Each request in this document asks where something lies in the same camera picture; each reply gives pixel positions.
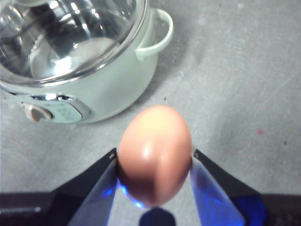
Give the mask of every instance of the pot rim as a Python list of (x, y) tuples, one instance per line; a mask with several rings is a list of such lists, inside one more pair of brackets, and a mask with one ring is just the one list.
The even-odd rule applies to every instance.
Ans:
[[(50, 86), (62, 85), (71, 81), (76, 81), (81, 78), (85, 78), (91, 74), (94, 74), (98, 70), (112, 63), (133, 43), (133, 41), (135, 40), (136, 36), (138, 35), (145, 21), (147, 9), (148, 9), (148, 0), (142, 0), (141, 7), (137, 9), (137, 13), (138, 13), (137, 18), (129, 34), (117, 48), (113, 48), (107, 53), (107, 57), (104, 60), (101, 59), (98, 61), (97, 60), (87, 61), (83, 65), (82, 69), (77, 69), (75, 71), (72, 71), (70, 73), (64, 74), (59, 77), (48, 77), (36, 81), (13, 81), (10, 79), (5, 79), (0, 77), (0, 81), (1, 83), (3, 82), (10, 85), (38, 88), (38, 87), (50, 87)], [(8, 71), (6, 68), (1, 66), (1, 71), (3, 69), (5, 69), (5, 71), (8, 73), (14, 74), (13, 72)]]

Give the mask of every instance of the blue light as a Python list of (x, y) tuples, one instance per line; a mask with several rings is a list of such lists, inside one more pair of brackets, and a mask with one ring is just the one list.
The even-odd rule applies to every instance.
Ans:
[(106, 189), (104, 191), (102, 191), (102, 198), (107, 198), (109, 195), (111, 195), (113, 193), (114, 189), (110, 188), (110, 189)]
[(138, 207), (138, 208), (145, 208), (145, 206), (143, 205), (143, 203), (137, 201), (136, 199), (133, 199), (133, 198), (129, 195), (129, 193), (128, 193), (128, 191), (127, 191), (127, 187), (126, 187), (125, 185), (121, 185), (121, 190), (122, 190), (122, 193), (123, 193), (126, 197), (128, 197), (128, 198), (131, 200), (131, 202), (132, 202), (136, 207)]
[(121, 190), (122, 190), (123, 194), (125, 194), (126, 196), (128, 196), (127, 187), (125, 185), (121, 186)]
[(112, 194), (112, 192), (113, 192), (113, 189), (109, 189), (108, 191), (106, 191), (105, 195), (109, 196), (110, 194)]
[(142, 203), (140, 203), (138, 201), (135, 201), (135, 200), (133, 200), (133, 202), (134, 202), (134, 204), (135, 204), (136, 207), (138, 207), (138, 208), (144, 208), (144, 205)]

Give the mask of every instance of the egg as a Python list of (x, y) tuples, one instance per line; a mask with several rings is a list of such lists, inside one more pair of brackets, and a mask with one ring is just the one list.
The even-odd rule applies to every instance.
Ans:
[(118, 177), (139, 207), (157, 207), (181, 189), (191, 166), (192, 142), (184, 118), (169, 106), (139, 113), (118, 149)]

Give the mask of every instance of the cooker handle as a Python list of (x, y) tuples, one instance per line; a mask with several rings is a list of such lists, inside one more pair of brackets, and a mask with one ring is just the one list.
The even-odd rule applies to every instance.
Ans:
[[(153, 15), (156, 15), (161, 20), (164, 20), (165, 22), (167, 22), (168, 32), (167, 32), (166, 36), (164, 37), (164, 39), (161, 40), (159, 43), (157, 43), (153, 46), (141, 48), (141, 46), (144, 46), (144, 43), (152, 35), (151, 34), (152, 33), (151, 27), (153, 26), (153, 23), (154, 23), (153, 22)], [(138, 48), (135, 50), (138, 61), (141, 62), (141, 61), (144, 60), (145, 57), (157, 54), (158, 52), (162, 51), (170, 43), (170, 40), (173, 36), (173, 33), (174, 33), (174, 23), (173, 23), (173, 20), (172, 20), (171, 16), (167, 12), (165, 12), (161, 9), (152, 8), (149, 27), (147, 28), (145, 36), (142, 39), (141, 43), (139, 44)]]

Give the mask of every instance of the pot body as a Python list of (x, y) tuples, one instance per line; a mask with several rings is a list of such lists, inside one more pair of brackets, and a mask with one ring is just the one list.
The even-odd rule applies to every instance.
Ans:
[[(64, 84), (44, 87), (5, 82), (1, 82), (1, 86), (15, 101), (25, 105), (26, 116), (33, 121), (94, 122), (114, 116), (144, 92), (154, 75), (161, 49), (151, 51), (147, 47), (155, 46), (155, 17), (156, 10), (147, 6), (146, 17), (133, 42), (113, 62), (95, 73)], [(171, 35), (162, 48), (168, 44)]]

